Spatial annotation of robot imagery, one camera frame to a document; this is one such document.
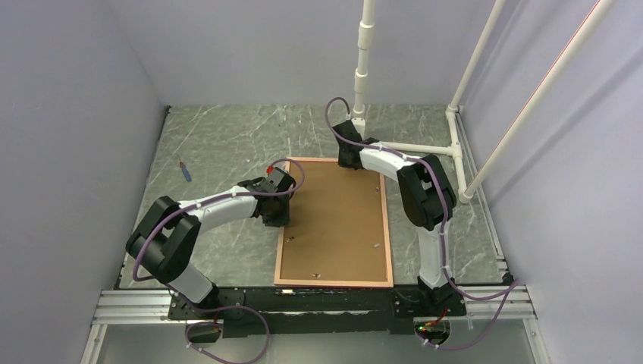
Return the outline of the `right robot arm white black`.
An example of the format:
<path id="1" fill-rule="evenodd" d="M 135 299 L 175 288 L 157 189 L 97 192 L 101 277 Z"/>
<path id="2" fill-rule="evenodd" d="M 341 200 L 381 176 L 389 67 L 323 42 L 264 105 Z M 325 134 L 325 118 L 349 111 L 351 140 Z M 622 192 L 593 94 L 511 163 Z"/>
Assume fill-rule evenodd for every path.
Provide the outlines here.
<path id="1" fill-rule="evenodd" d="M 397 317 L 464 316 L 463 296 L 450 268 L 448 230 L 456 196 L 436 155 L 413 157 L 364 140 L 352 121 L 331 128 L 342 168 L 375 171 L 397 182 L 407 219 L 416 227 L 420 269 L 416 285 L 392 290 Z"/>

